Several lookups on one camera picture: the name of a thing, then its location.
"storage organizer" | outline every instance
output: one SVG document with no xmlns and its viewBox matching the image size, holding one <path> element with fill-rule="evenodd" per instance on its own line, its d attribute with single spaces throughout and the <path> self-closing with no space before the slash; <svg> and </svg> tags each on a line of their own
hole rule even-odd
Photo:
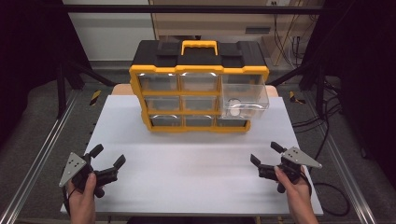
<svg viewBox="0 0 396 224">
<path fill-rule="evenodd" d="M 141 41 L 129 70 L 152 132 L 247 132 L 268 108 L 268 68 L 253 41 Z"/>
</svg>

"white table surface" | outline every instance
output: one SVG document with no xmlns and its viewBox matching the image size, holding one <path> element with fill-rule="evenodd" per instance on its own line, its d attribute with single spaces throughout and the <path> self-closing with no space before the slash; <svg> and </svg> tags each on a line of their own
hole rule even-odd
<svg viewBox="0 0 396 224">
<path fill-rule="evenodd" d="M 289 213 L 286 194 L 277 183 L 259 178 L 250 162 L 277 165 L 280 155 L 271 141 L 298 147 L 280 97 L 270 97 L 261 119 L 247 133 L 150 133 L 134 95 L 110 95 L 96 124 L 87 152 L 104 150 L 92 167 L 112 167 L 124 154 L 119 180 L 105 186 L 96 212 L 139 216 L 272 216 Z M 313 189 L 314 213 L 322 215 Z"/>
</svg>

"wall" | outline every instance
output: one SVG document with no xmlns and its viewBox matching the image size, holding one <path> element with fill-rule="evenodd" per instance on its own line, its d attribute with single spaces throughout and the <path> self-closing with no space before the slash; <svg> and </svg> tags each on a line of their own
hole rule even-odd
<svg viewBox="0 0 396 224">
<path fill-rule="evenodd" d="M 64 4 L 148 5 L 147 0 L 64 0 Z M 140 40 L 154 39 L 148 13 L 69 13 L 90 61 L 131 61 Z"/>
</svg>

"carrying handle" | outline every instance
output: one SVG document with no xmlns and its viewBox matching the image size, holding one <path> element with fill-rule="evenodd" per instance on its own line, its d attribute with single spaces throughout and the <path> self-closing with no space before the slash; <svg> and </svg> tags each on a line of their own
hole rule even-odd
<svg viewBox="0 0 396 224">
<path fill-rule="evenodd" d="M 216 40 L 184 40 L 181 46 L 181 55 L 184 55 L 184 48 L 213 48 L 215 55 L 218 55 L 218 42 Z"/>
</svg>

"human hand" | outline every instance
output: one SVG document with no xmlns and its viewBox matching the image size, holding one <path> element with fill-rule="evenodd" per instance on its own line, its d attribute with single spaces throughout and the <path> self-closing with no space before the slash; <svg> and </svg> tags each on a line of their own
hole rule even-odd
<svg viewBox="0 0 396 224">
<path fill-rule="evenodd" d="M 76 189 L 72 181 L 68 183 L 70 219 L 72 224 L 92 224 L 95 223 L 95 201 L 93 191 L 96 186 L 96 175 L 91 173 L 88 176 L 84 192 Z"/>
<path fill-rule="evenodd" d="M 314 215 L 309 195 L 308 183 L 302 178 L 293 184 L 286 174 L 277 166 L 274 167 L 278 181 L 285 187 L 288 196 L 288 205 L 291 217 L 298 223 L 317 224 L 318 220 Z"/>
</svg>

